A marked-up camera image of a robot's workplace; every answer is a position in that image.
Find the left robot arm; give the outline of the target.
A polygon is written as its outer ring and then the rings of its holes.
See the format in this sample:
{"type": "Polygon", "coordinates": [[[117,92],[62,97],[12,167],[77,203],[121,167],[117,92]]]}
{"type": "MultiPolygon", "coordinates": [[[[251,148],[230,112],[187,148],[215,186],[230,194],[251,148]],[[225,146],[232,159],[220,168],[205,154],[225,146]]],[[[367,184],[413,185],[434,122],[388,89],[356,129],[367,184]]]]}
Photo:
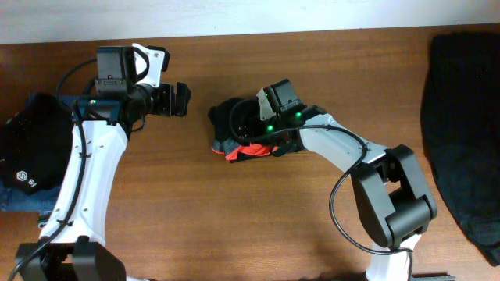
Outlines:
{"type": "Polygon", "coordinates": [[[134,124],[148,115],[187,114],[187,84],[161,81],[169,60],[169,52],[157,46],[98,48],[95,95],[73,103],[70,159],[55,207],[38,241],[18,247],[10,279],[130,279],[105,247],[106,212],[134,124]]]}

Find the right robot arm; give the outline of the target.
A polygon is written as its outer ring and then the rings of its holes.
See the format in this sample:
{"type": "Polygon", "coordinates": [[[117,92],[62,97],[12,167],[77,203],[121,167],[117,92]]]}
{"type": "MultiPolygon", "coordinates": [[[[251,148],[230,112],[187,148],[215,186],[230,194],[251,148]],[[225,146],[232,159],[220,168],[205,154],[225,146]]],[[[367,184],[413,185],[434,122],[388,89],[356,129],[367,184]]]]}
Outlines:
{"type": "Polygon", "coordinates": [[[275,155],[307,150],[341,170],[328,199],[339,233],[371,256],[365,280],[413,280],[413,252],[438,207],[411,148],[388,148],[360,137],[317,105],[308,106],[285,79],[237,102],[229,111],[229,130],[240,144],[265,144],[275,155]],[[353,239],[335,214],[335,198],[352,182],[359,220],[372,247],[353,239]]]}

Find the black leggings red grey waistband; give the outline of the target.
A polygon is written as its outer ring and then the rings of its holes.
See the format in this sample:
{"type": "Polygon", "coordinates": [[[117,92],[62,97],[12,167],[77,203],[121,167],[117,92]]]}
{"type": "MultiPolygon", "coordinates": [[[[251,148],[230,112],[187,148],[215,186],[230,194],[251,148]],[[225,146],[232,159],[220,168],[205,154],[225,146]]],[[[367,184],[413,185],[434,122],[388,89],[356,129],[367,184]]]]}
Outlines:
{"type": "Polygon", "coordinates": [[[241,138],[246,138],[244,121],[255,114],[258,105],[255,99],[230,98],[209,109],[208,117],[214,129],[213,152],[230,163],[272,155],[273,147],[269,144],[241,142],[241,138]]]}

